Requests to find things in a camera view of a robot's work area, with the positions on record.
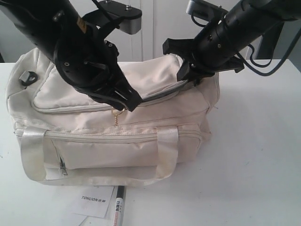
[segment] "robotic arm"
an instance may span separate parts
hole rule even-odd
[[[141,29],[142,12],[112,0],[92,1],[98,10],[83,18],[68,0],[52,0],[51,4],[41,0],[0,0],[0,10],[77,91],[118,110],[133,111],[143,100],[118,66],[117,48],[105,38],[115,28],[129,34],[137,33]],[[239,51],[273,26],[301,19],[301,1],[241,0],[228,12],[203,0],[191,0],[187,12],[193,20],[196,16],[209,23],[194,39],[168,39],[163,52],[184,59],[177,74],[179,81],[198,83],[216,72],[239,72],[244,64],[251,67]],[[275,72],[300,36],[301,30],[273,71],[261,74],[254,71],[263,76]]]

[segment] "black clip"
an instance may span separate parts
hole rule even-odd
[[[28,87],[34,84],[39,79],[38,75],[35,72],[24,72],[19,81],[21,82],[22,86]]]

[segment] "white duffel bag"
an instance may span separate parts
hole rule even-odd
[[[219,99],[218,75],[177,82],[182,59],[120,63],[144,100],[118,116],[63,81],[38,49],[21,56],[7,87],[8,111],[28,178],[47,185],[145,186],[195,159],[210,137],[206,115]],[[19,78],[39,79],[24,87]]]

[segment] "front pocket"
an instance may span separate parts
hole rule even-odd
[[[194,123],[179,125],[178,131],[178,162],[193,160],[202,140],[199,126]],[[16,134],[21,136],[22,131],[17,130]],[[48,131],[45,134],[48,147],[44,147],[44,155],[59,156],[57,167],[63,165],[67,170],[156,166],[158,164],[157,137],[157,128],[94,135]],[[45,163],[54,165],[46,158]]]

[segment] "bag handle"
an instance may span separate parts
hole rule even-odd
[[[159,127],[158,165],[154,178],[135,179],[127,177],[74,176],[46,179],[43,141],[47,130],[28,127],[21,139],[21,158],[24,171],[31,180],[53,186],[147,186],[168,178],[175,170],[178,160],[179,133],[177,126]]]

